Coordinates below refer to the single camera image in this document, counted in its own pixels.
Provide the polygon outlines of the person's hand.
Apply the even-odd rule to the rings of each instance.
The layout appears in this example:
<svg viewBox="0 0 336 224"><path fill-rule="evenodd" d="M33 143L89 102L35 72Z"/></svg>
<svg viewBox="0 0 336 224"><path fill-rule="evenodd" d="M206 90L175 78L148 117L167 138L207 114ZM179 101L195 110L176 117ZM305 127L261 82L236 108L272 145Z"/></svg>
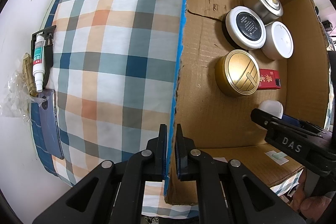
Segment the person's hand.
<svg viewBox="0 0 336 224"><path fill-rule="evenodd" d="M290 207L295 212L301 212L304 217L316 222L321 217L327 206L334 197L335 192L329 192L321 197L306 197L304 192L306 181L306 169L304 169L299 177L298 187L293 195Z"/></svg>

